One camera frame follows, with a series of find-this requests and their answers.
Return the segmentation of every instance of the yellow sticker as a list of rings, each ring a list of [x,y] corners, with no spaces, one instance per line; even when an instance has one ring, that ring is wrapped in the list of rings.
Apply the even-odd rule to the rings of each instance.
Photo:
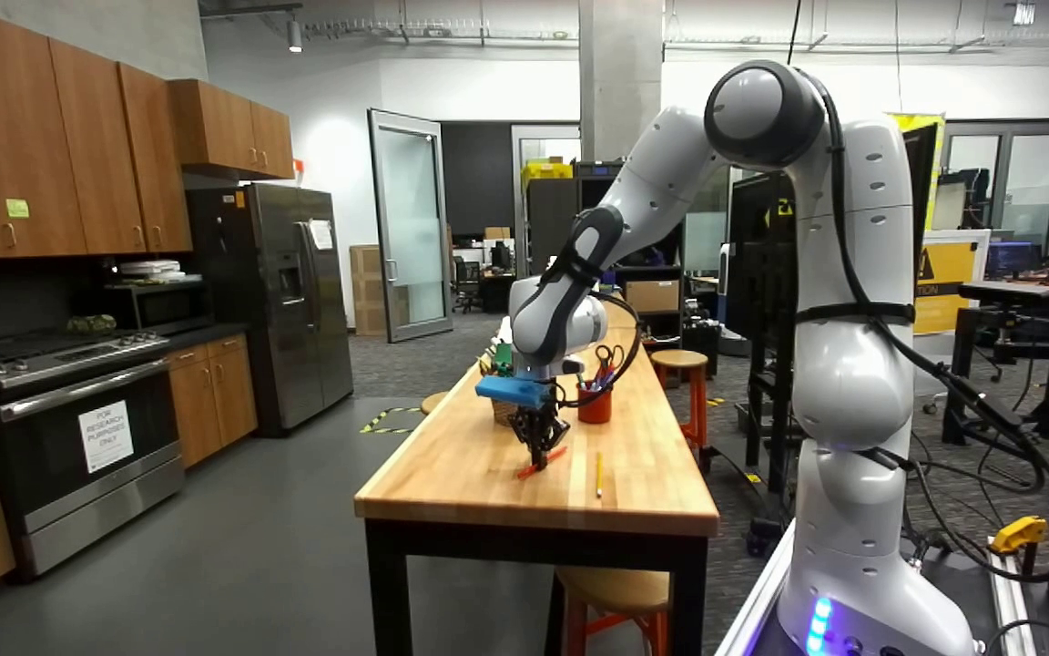
[[[30,200],[25,195],[7,195],[7,218],[25,222],[30,218]]]

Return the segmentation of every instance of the white robot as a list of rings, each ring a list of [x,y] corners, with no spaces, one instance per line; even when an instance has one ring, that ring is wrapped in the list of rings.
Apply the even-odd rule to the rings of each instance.
[[[865,296],[889,336],[911,339],[908,154],[892,122],[840,127],[818,81],[745,63],[713,85],[701,115],[660,113],[553,266],[513,288],[515,377],[480,394],[522,403],[513,428],[543,465],[562,442],[553,374],[565,353],[603,336],[586,296],[597,268],[667,235],[716,159],[783,166],[797,193],[792,416],[807,442],[778,626],[803,651],[973,656],[960,607],[900,556],[908,475],[858,454],[911,452],[914,373],[858,307]]]

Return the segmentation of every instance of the stool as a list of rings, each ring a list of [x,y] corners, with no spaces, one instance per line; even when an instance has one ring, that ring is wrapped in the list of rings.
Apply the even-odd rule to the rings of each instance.
[[[440,391],[440,394],[426,394],[426,396],[418,399],[418,411],[429,416],[444,396],[449,396],[444,391]]]
[[[649,359],[654,364],[660,377],[667,373],[683,373],[690,381],[690,416],[679,424],[683,444],[690,444],[695,459],[705,449],[705,357],[699,351],[650,351]]]
[[[643,569],[557,569],[565,588],[565,656],[586,656],[591,633],[638,623],[650,656],[671,656],[671,577]]]

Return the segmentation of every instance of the wooden countertop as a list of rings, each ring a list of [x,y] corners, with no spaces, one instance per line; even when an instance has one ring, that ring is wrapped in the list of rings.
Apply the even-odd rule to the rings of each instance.
[[[565,454],[539,475],[513,428],[492,419],[492,399],[475,396],[475,377],[468,368],[373,469],[352,496],[355,517],[650,535],[716,528],[705,481],[643,353],[610,391],[607,424],[591,427],[576,408],[562,411],[571,424]]]

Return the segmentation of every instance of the wall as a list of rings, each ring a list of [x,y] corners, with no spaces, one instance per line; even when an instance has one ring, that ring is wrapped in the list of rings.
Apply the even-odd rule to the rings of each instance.
[[[212,81],[290,115],[296,156],[309,166],[305,187],[336,193],[343,244],[378,241],[364,122],[369,104],[433,120],[580,115],[580,57],[568,47],[480,49],[305,39],[305,53],[296,57],[282,49],[281,24],[261,17],[208,17],[202,37]],[[662,65],[662,104],[675,103],[699,108],[710,85],[741,57],[783,57],[783,49],[671,49]],[[797,65],[821,77],[846,115],[897,108],[946,115],[1049,115],[1049,47],[900,57],[797,53]]]
[[[208,74],[195,0],[0,0],[0,17],[156,77]]]

